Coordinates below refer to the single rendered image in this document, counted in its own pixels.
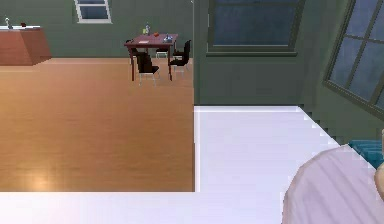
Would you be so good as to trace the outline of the dark red dining table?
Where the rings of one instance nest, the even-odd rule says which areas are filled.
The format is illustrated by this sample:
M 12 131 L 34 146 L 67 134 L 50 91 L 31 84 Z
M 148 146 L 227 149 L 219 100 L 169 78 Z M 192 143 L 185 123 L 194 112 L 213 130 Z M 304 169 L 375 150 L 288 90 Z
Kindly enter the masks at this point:
M 172 56 L 171 50 L 176 49 L 176 41 L 178 38 L 177 34 L 169 34 L 173 37 L 172 42 L 164 42 L 163 39 L 165 38 L 166 34 L 159 34 L 159 36 L 155 37 L 153 34 L 151 35 L 139 35 L 135 38 L 133 38 L 133 42 L 124 44 L 124 46 L 127 48 L 137 48 L 137 49 L 145 49 L 148 51 L 149 49 L 156 49 L 156 48 L 167 48 L 169 50 L 169 56 L 167 57 L 167 63 L 168 63 L 168 76 L 169 80 L 172 81 L 172 71 L 171 71 L 171 65 L 170 65 L 170 57 Z M 149 41 L 149 43 L 146 44 L 140 44 L 139 41 Z

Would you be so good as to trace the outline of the large dark framed window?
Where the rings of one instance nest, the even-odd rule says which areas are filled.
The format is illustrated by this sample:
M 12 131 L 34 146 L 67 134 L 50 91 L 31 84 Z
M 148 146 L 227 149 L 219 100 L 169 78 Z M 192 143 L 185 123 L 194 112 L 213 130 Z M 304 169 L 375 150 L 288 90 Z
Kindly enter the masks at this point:
M 209 0 L 209 55 L 295 55 L 306 0 Z

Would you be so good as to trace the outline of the white framed window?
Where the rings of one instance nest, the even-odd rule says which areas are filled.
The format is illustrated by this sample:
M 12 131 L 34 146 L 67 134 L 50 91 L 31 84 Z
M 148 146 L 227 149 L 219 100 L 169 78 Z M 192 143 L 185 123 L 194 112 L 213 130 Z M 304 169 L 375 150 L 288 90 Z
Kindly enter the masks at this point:
M 108 0 L 74 0 L 80 24 L 109 24 L 112 22 Z

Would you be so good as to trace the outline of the dark framed multi-pane window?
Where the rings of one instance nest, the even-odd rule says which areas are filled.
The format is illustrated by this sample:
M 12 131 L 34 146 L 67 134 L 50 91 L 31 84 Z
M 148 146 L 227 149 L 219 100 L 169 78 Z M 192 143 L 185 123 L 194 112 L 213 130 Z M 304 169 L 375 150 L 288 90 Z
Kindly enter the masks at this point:
M 384 0 L 348 0 L 323 85 L 384 121 Z

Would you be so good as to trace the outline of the teal ribbed cushion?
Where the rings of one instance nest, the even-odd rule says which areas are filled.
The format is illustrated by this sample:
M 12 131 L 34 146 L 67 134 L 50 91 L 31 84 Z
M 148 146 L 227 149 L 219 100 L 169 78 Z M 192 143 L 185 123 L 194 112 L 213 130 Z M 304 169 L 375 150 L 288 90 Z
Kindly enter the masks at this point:
M 351 140 L 348 145 L 377 169 L 384 162 L 380 140 Z

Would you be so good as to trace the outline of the reddish brown kitchen counter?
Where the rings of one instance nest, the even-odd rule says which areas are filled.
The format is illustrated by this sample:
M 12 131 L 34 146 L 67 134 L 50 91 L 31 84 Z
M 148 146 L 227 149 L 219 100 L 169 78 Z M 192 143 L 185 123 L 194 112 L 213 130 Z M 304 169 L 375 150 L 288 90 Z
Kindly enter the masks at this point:
M 43 28 L 0 26 L 0 66 L 32 66 L 51 58 Z

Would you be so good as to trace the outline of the cream rounded object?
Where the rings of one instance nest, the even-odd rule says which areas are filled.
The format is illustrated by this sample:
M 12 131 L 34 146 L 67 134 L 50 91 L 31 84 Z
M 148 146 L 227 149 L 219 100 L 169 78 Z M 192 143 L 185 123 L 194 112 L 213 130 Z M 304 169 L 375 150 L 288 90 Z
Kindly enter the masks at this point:
M 384 159 L 384 129 L 382 130 L 382 154 Z M 384 161 L 377 168 L 374 175 L 374 181 L 375 181 L 376 189 L 381 199 L 384 201 Z

